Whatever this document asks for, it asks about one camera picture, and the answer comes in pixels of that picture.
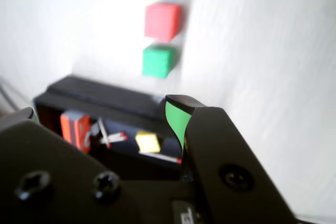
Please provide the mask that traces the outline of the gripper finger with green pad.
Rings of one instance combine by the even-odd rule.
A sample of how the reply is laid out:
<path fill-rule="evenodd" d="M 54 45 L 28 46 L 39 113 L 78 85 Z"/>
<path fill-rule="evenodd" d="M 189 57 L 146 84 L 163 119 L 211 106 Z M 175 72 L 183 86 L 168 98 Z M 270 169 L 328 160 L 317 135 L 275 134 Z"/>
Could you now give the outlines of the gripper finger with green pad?
<path fill-rule="evenodd" d="M 1 118 L 1 223 L 139 223 L 119 177 L 34 120 Z"/>
<path fill-rule="evenodd" d="M 296 219 L 228 114 L 187 95 L 165 97 L 165 117 L 210 223 L 295 223 Z"/>

